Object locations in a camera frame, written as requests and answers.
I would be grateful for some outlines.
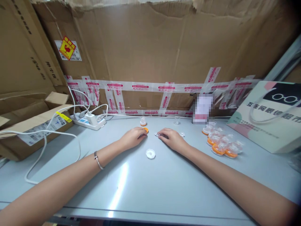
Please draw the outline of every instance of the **person's right hand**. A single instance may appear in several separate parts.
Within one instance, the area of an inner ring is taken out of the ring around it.
[[[164,136],[158,136],[158,138],[167,144],[171,149],[179,152],[180,154],[182,154],[182,152],[189,147],[189,144],[175,130],[164,128],[160,130],[158,134],[164,134],[168,136],[168,139]]]

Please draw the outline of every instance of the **yellow tag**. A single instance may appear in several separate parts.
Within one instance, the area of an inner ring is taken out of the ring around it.
[[[61,116],[63,119],[65,119],[67,122],[71,122],[72,120],[68,118],[66,115],[59,113],[58,111],[56,112],[59,116]]]
[[[76,46],[73,44],[73,42],[65,36],[60,47],[60,53],[63,54],[68,60],[70,60],[75,48]]]

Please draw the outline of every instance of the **white bottle cap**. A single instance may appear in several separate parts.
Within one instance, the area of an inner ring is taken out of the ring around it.
[[[156,153],[153,149],[148,149],[146,151],[146,156],[149,158],[149,159],[153,159],[155,156],[156,156]]]

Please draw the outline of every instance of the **person's left hand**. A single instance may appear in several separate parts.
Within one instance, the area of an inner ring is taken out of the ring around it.
[[[118,143],[121,145],[122,149],[128,150],[130,148],[136,147],[141,141],[146,138],[147,133],[144,128],[135,127],[127,131],[119,140]]]

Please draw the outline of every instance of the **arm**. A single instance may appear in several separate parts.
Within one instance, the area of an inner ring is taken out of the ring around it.
[[[105,167],[123,151],[137,146],[145,137],[143,128],[131,129],[120,140],[97,151],[100,165]],[[99,172],[94,154],[69,165],[4,208],[0,212],[1,225],[42,225]]]
[[[295,203],[190,146],[176,131],[165,128],[158,133],[167,135],[169,139],[163,136],[159,139],[196,164],[260,225],[283,226],[290,223],[297,210]]]

